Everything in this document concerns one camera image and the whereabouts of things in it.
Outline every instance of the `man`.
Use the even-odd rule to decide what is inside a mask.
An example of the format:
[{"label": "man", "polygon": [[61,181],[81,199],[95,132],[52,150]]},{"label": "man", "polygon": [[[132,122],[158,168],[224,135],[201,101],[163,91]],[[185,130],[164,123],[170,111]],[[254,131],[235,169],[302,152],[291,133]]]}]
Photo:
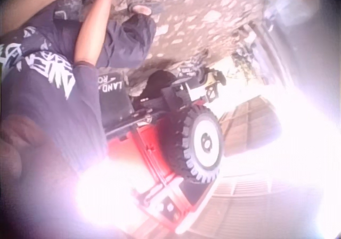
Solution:
[{"label": "man", "polygon": [[52,4],[3,37],[1,207],[15,238],[117,238],[83,220],[75,188],[107,155],[96,67],[142,63],[154,5],[131,4],[120,26],[108,23],[111,0],[96,0],[82,25],[54,21]]}]

